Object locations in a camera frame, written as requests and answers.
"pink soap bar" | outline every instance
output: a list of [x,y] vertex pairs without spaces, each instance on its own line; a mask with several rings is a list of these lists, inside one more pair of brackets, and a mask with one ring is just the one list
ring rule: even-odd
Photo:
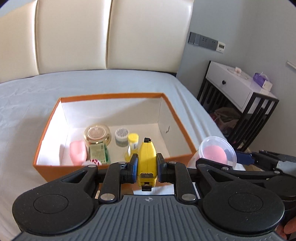
[[203,155],[208,160],[227,164],[226,153],[220,146],[212,145],[205,147],[203,150]]
[[86,161],[87,152],[84,141],[70,143],[70,158],[75,166],[81,166]]

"human hand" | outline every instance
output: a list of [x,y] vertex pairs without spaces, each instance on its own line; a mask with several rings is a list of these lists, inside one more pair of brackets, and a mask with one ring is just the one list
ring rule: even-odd
[[276,227],[276,233],[285,240],[287,240],[287,234],[294,232],[296,232],[296,217],[287,222],[284,227],[281,224]]

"bed sheet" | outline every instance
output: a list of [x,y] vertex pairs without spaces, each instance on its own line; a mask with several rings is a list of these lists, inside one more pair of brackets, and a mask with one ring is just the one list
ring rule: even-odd
[[[35,151],[59,97],[120,92],[164,92],[198,149],[211,135],[223,137],[196,98],[172,75],[135,70],[60,72],[0,84],[0,240],[20,231],[12,204],[23,192],[45,180],[33,168]],[[170,194],[173,187],[155,188]]]

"cream leather headboard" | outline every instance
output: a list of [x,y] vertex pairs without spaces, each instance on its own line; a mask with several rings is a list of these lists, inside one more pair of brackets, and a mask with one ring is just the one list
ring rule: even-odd
[[0,83],[50,72],[176,73],[194,0],[35,0],[0,18]]

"yellow bottle cap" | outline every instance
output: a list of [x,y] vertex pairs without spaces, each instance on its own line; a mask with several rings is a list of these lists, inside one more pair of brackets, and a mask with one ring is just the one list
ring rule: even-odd
[[130,133],[128,135],[128,141],[130,143],[136,143],[136,142],[139,142],[139,135],[136,134],[136,133]]

